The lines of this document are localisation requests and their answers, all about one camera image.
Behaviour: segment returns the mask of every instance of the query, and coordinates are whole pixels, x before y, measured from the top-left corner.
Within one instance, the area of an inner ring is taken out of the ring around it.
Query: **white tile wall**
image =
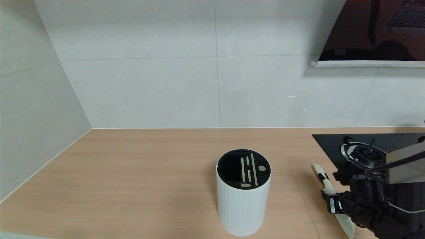
[[[320,54],[344,3],[216,1],[218,56]]]
[[[60,63],[0,77],[0,114],[0,200],[91,128]]]
[[[214,57],[211,0],[37,0],[61,61]]]
[[[6,233],[0,232],[0,239],[11,239],[6,235]]]
[[[219,105],[223,127],[422,125],[420,80],[380,73],[371,89],[377,68],[308,65],[344,2],[37,0],[37,7],[96,128],[217,127]],[[104,61],[135,58],[143,60]],[[203,83],[191,85],[195,78]],[[387,88],[391,104],[379,97],[387,79],[401,84]],[[400,90],[410,87],[415,100],[401,106]]]
[[[424,126],[425,69],[382,67],[356,126]]]
[[[63,62],[94,128],[219,127],[212,58]]]
[[[39,236],[28,236],[28,235],[21,235],[21,234],[14,234],[14,233],[5,233],[8,238],[7,239],[50,239],[47,237],[39,237]]]
[[[57,62],[34,1],[1,0],[0,76]]]
[[[310,60],[219,57],[221,126],[353,126],[378,69],[313,68]]]

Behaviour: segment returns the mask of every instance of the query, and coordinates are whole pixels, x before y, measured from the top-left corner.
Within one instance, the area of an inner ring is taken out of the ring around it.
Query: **gas stove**
[[[423,133],[313,134],[313,137],[339,171],[350,170],[354,174],[383,165],[388,153],[425,140]]]

